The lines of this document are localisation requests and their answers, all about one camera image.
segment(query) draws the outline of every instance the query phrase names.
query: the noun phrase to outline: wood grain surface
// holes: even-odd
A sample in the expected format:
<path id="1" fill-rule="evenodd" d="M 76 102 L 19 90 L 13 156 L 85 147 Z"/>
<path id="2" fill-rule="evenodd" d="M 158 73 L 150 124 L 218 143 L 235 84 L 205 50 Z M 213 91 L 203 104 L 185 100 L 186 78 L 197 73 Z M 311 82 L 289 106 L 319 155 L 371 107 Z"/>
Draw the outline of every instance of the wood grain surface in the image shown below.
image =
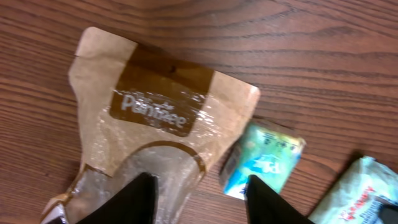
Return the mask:
<path id="1" fill-rule="evenodd" d="M 303 214 L 357 154 L 398 172 L 397 0 L 1 0 L 0 223 L 37 223 L 78 171 L 67 71 L 89 26 L 261 88 L 256 114 L 307 140 L 282 191 Z M 246 223 L 221 163 L 181 223 Z"/>

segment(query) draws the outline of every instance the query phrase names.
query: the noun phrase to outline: green and blue packet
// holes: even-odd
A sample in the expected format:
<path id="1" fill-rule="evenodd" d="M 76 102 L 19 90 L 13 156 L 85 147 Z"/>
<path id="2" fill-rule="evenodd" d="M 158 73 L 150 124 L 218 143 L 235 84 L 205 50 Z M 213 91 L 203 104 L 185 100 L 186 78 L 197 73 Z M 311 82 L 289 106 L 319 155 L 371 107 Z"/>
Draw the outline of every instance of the green and blue packet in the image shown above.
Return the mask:
<path id="1" fill-rule="evenodd" d="M 293 130 L 263 119 L 252 120 L 221 171 L 223 193 L 244 200 L 250 175 L 258 176 L 279 193 L 304 146 L 304 139 Z"/>

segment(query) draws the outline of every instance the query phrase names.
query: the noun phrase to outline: brown paper bag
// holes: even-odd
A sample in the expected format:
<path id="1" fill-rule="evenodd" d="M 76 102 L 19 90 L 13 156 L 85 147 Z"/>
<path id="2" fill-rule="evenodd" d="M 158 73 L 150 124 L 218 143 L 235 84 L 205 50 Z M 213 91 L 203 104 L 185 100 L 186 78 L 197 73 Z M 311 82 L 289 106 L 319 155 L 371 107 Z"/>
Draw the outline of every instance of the brown paper bag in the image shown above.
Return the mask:
<path id="1" fill-rule="evenodd" d="M 241 135 L 259 98 L 247 83 L 90 27 L 69 71 L 81 169 L 42 223 L 76 223 L 141 172 L 158 177 L 156 223 L 176 223 L 206 171 Z"/>

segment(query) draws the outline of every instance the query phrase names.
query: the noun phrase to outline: package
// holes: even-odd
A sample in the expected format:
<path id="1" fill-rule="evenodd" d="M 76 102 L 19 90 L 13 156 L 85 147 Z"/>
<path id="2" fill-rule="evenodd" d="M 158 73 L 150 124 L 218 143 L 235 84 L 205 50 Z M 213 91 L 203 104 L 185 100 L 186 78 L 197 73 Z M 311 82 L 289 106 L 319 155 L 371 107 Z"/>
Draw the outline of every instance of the package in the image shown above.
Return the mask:
<path id="1" fill-rule="evenodd" d="M 42 223 L 76 223 L 143 172 L 157 177 L 156 223 L 176 223 L 208 169 L 238 139 L 258 88 L 90 27 L 69 71 L 81 168 Z"/>
<path id="2" fill-rule="evenodd" d="M 244 199 L 250 175 L 279 193 L 304 146 L 305 141 L 291 129 L 261 119 L 250 122 L 221 171 L 224 194 Z"/>
<path id="3" fill-rule="evenodd" d="M 309 219 L 316 224 L 383 224 L 383 205 L 398 205 L 398 175 L 365 156 L 351 165 Z"/>

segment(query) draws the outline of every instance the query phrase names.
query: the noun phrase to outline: red print on packet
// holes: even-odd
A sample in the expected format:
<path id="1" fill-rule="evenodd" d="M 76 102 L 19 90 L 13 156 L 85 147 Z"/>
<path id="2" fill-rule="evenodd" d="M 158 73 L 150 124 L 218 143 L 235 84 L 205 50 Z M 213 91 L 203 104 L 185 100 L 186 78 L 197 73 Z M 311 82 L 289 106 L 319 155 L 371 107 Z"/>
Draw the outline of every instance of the red print on packet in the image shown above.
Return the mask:
<path id="1" fill-rule="evenodd" d="M 370 192 L 374 192 L 374 189 L 372 187 L 367 187 L 367 189 L 362 193 L 361 198 L 357 200 L 355 204 L 351 206 L 348 210 L 342 211 L 338 218 L 344 219 L 346 221 L 354 220 L 355 212 L 365 205 L 367 199 L 369 198 Z"/>

